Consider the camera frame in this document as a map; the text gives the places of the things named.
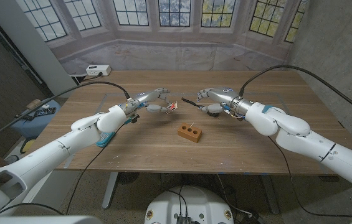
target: white power strip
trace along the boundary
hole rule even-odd
[[[89,65],[86,68],[86,72],[90,76],[97,76],[100,72],[106,76],[111,72],[111,67],[109,65]]]

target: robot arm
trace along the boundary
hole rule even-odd
[[[229,88],[208,88],[198,94],[198,101],[209,97],[219,102],[201,108],[203,111],[219,113],[221,108],[235,118],[244,118],[265,136],[279,129],[279,146],[321,162],[352,183],[352,150],[312,131],[306,121],[287,115],[280,108],[240,98]]]
[[[165,88],[140,93],[135,99],[130,98],[124,104],[112,106],[107,113],[82,118],[71,125],[71,132],[15,163],[0,167],[0,210],[21,203],[30,189],[66,158],[99,141],[100,132],[115,132],[129,118],[136,121],[138,109],[146,107],[152,113],[170,112],[170,108],[148,104],[157,98],[170,104],[166,93],[169,93],[169,90]],[[8,215],[13,211],[10,209],[0,215]]]

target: table top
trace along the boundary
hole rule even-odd
[[[168,99],[178,102],[170,114],[151,114],[139,110],[135,124],[119,130],[88,170],[118,172],[184,172],[212,174],[288,174],[281,152],[266,136],[259,134],[248,122],[238,121],[222,113],[213,118],[197,107],[181,100],[196,101],[204,88],[226,86],[235,91],[257,72],[239,71],[112,71],[110,81],[125,88],[130,96],[165,87],[171,90]],[[268,72],[255,79],[245,89],[244,97],[265,105],[283,109],[309,123],[312,130],[352,149],[352,137],[329,109],[296,72]],[[125,102],[116,87],[96,84],[75,90],[65,105],[36,139],[30,151],[59,138],[70,131],[70,125],[113,105]],[[160,99],[154,103],[166,106]],[[201,105],[215,103],[203,99]],[[202,130],[198,143],[177,134],[181,123],[194,123]],[[93,145],[76,153],[68,169],[81,170],[99,153]],[[292,174],[333,174],[326,167],[305,156],[283,149]],[[63,169],[64,161],[58,169]]]

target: cable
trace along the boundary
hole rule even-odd
[[[11,121],[10,123],[8,123],[7,125],[5,125],[4,127],[2,127],[0,129],[0,133],[2,131],[4,131],[6,128],[10,127],[11,125],[15,124],[16,122],[18,122],[19,120],[21,120],[22,118],[24,118],[25,116],[27,116],[30,112],[33,112],[33,111],[36,111],[37,109],[39,109],[41,106],[43,106],[44,104],[48,103],[49,101],[53,100],[54,98],[60,96],[60,95],[63,95],[67,92],[70,92],[72,90],[75,90],[77,88],[80,88],[80,87],[85,87],[85,86],[88,86],[88,85],[92,85],[92,84],[107,84],[107,85],[112,85],[112,86],[115,86],[115,87],[118,87],[119,89],[121,89],[123,91],[123,93],[125,94],[126,96],[126,99],[129,99],[130,98],[130,95],[127,93],[127,91],[121,87],[120,85],[117,85],[117,84],[114,84],[114,83],[111,83],[111,82],[103,82],[103,81],[95,81],[95,82],[88,82],[88,83],[84,83],[84,84],[81,84],[81,85],[78,85],[78,86],[75,86],[75,87],[72,87],[72,88],[69,88],[67,90],[64,90],[62,92],[60,92],[59,94],[56,94],[55,96],[51,96],[50,98],[46,99],[46,100],[43,100],[39,105],[37,105],[35,108],[29,110],[28,113],[25,113],[24,115],[21,115],[19,116],[18,118],[16,118],[15,120]]]
[[[265,72],[268,72],[270,70],[276,69],[276,68],[292,68],[292,69],[296,69],[299,70],[301,72],[304,72],[308,75],[311,75],[312,77],[314,77],[315,79],[317,79],[318,81],[322,82],[322,84],[326,85],[328,88],[330,88],[332,91],[334,91],[336,94],[340,95],[343,99],[345,99],[347,102],[349,102],[352,105],[352,100],[349,99],[347,96],[345,96],[343,93],[341,93],[339,90],[337,90],[335,87],[331,86],[329,83],[327,83],[325,80],[323,80],[322,78],[320,78],[319,76],[315,75],[314,73],[305,70],[304,68],[300,68],[300,67],[296,67],[293,65],[276,65],[270,68],[266,68],[265,70],[259,72],[258,74],[254,75],[252,78],[250,78],[249,80],[247,80],[245,82],[245,84],[242,86],[242,88],[239,91],[239,96],[242,97],[244,95],[244,91],[245,91],[245,87],[255,78],[263,75]]]
[[[87,81],[87,80],[92,80],[94,78],[98,78],[98,77],[101,77],[101,76],[102,76],[102,72],[100,72],[98,75],[96,75],[96,76],[94,76],[92,78],[84,79],[82,82]]]
[[[35,206],[40,206],[40,207],[44,207],[44,208],[48,208],[56,213],[58,213],[59,215],[64,215],[62,212],[56,210],[55,208],[52,208],[48,205],[43,205],[43,204],[39,204],[39,203],[19,203],[19,204],[16,204],[16,205],[13,205],[13,206],[10,206],[8,208],[5,208],[3,210],[0,211],[0,214],[5,212],[6,210],[9,210],[9,209],[12,209],[12,208],[15,208],[15,207],[18,207],[18,206],[21,206],[21,205],[35,205]]]
[[[219,174],[217,174],[217,177],[218,177],[219,180],[220,180],[221,188],[223,189],[224,197],[226,198],[227,204],[229,204],[229,205],[230,205],[232,208],[234,208],[235,210],[240,211],[240,212],[243,212],[243,213],[246,213],[246,214],[248,214],[249,217],[252,217],[252,216],[253,216],[252,213],[246,212],[246,211],[244,211],[244,210],[242,210],[242,209],[239,209],[239,208],[233,206],[233,205],[228,201],[227,195],[226,195],[226,191],[224,190],[223,182],[221,181]]]
[[[287,167],[288,167],[290,182],[292,183],[292,189],[293,189],[293,193],[295,194],[296,201],[298,202],[299,206],[300,206],[305,212],[309,213],[310,215],[316,215],[316,216],[321,216],[321,217],[344,217],[344,218],[352,218],[352,215],[319,214],[319,213],[309,212],[308,210],[306,210],[306,209],[303,207],[303,205],[300,203],[300,201],[299,201],[298,194],[296,193],[295,184],[293,183],[292,174],[290,173],[289,164],[288,164],[287,158],[285,157],[285,154],[282,152],[281,148],[277,145],[277,143],[275,143],[274,140],[270,138],[270,136],[268,136],[268,137],[269,137],[269,139],[275,144],[275,146],[278,148],[278,150],[282,153],[283,159],[285,159],[285,163],[287,164]]]
[[[187,216],[187,214],[188,214],[187,202],[186,202],[186,200],[184,199],[184,197],[183,197],[181,194],[179,194],[179,193],[177,193],[177,192],[174,192],[174,191],[172,191],[172,190],[166,190],[166,191],[171,192],[171,193],[175,193],[176,195],[180,196],[180,197],[184,200],[184,204],[186,205],[186,216]]]
[[[121,129],[121,127],[123,127],[124,125],[125,125],[125,124],[122,124],[122,125],[120,126],[120,128],[115,132],[115,134],[113,135],[113,137],[115,137],[116,133],[117,133],[117,132]],[[76,182],[76,186],[75,186],[74,191],[73,191],[73,193],[72,193],[72,196],[70,196],[70,200],[69,200],[69,203],[68,203],[68,207],[67,207],[66,213],[65,213],[66,215],[68,215],[69,208],[70,208],[70,204],[72,203],[72,199],[74,198],[74,195],[75,195],[75,192],[76,192],[78,183],[80,182],[80,179],[82,178],[84,172],[87,170],[87,168],[90,166],[90,164],[93,163],[93,161],[101,154],[101,152],[102,152],[106,147],[107,147],[107,146],[105,146],[105,147],[103,147],[103,148],[101,149],[101,151],[94,157],[93,160],[91,160],[91,162],[86,166],[86,168],[84,168],[84,170],[82,171],[82,173],[81,173],[80,176],[78,177],[78,180],[77,180],[77,182]]]
[[[197,105],[195,102],[193,102],[193,101],[191,101],[191,100],[187,100],[187,99],[185,99],[185,98],[183,98],[183,97],[181,97],[181,99],[182,99],[184,102],[189,103],[189,104],[194,105],[194,106],[197,106],[197,107],[199,107],[199,108],[204,107],[204,105]]]

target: table leg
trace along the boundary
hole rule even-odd
[[[112,202],[113,194],[115,193],[116,181],[119,172],[111,172],[105,195],[103,196],[102,208],[109,208]]]
[[[273,182],[271,181],[271,176],[261,175],[261,177],[264,185],[265,194],[267,196],[267,201],[269,202],[269,205],[270,205],[270,211],[275,215],[279,214],[280,208],[278,207],[277,198],[275,197],[275,191],[274,191]]]

